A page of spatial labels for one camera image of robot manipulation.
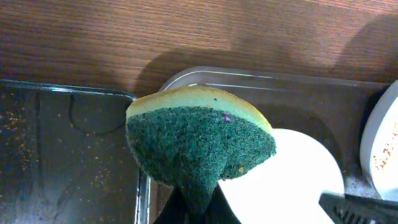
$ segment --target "wooden table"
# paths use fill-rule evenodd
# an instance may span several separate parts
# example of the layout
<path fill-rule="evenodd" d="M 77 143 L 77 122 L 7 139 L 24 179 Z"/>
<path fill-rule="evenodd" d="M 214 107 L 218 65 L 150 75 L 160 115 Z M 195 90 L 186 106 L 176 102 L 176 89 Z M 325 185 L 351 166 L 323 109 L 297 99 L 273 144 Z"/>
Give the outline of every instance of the wooden table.
<path fill-rule="evenodd" d="M 0 0 L 0 78 L 144 96 L 196 65 L 392 82 L 398 1 Z"/>

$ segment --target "black object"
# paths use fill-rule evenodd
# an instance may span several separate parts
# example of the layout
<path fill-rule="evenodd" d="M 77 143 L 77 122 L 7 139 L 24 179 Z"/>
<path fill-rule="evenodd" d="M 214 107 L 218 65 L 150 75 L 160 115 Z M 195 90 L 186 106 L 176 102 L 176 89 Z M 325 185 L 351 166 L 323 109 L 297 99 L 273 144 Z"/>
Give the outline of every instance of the black object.
<path fill-rule="evenodd" d="M 0 80 L 0 223 L 148 223 L 122 91 Z"/>
<path fill-rule="evenodd" d="M 175 188 L 167 201 L 162 213 L 154 224 L 240 224 L 225 199 L 219 185 L 215 188 L 210 204 L 203 215 L 190 217 L 187 204 L 178 188 Z"/>
<path fill-rule="evenodd" d="M 337 224 L 398 223 L 398 203 L 345 195 L 322 194 L 319 204 Z"/>

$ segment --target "yellow sponge edge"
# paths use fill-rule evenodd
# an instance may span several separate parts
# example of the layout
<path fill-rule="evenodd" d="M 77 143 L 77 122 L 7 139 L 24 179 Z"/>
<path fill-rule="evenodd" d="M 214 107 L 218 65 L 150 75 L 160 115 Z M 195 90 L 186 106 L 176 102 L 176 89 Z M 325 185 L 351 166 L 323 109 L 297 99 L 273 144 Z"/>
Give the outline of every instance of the yellow sponge edge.
<path fill-rule="evenodd" d="M 272 127 L 267 119 L 250 103 L 217 88 L 185 86 L 164 90 L 137 99 L 126 111 L 126 118 L 161 108 L 201 106 L 225 111 L 228 114 L 250 121 L 267 133 Z"/>

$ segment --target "plastic tray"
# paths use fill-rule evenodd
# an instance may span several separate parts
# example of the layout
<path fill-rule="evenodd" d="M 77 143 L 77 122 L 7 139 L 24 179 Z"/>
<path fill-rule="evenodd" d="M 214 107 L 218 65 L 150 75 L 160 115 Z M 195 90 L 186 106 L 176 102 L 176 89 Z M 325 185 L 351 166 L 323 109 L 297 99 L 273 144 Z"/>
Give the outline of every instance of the plastic tray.
<path fill-rule="evenodd" d="M 122 91 L 0 80 L 0 223 L 148 223 Z"/>
<path fill-rule="evenodd" d="M 359 142 L 371 110 L 389 84 L 194 67 L 172 77 L 161 90 L 193 85 L 233 93 L 253 104 L 274 128 L 293 129 L 317 139 L 338 161 L 346 193 L 379 198 L 362 175 Z M 160 186 L 161 190 L 170 191 Z M 157 195 L 163 198 L 153 195 L 156 201 L 152 203 L 167 200 L 167 193 Z"/>

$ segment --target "brown tray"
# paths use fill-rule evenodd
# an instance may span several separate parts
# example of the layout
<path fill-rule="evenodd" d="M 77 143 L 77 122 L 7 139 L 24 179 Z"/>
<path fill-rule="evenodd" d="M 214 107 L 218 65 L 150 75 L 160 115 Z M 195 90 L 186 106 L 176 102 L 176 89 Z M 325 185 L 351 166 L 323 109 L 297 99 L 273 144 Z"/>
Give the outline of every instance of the brown tray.
<path fill-rule="evenodd" d="M 362 176 L 359 142 L 371 110 L 389 84 L 194 67 L 172 77 L 161 90 L 193 85 L 233 93 L 253 104 L 274 128 L 293 129 L 315 138 L 338 161 L 347 193 L 377 198 Z M 167 194 L 158 195 L 167 200 Z"/>

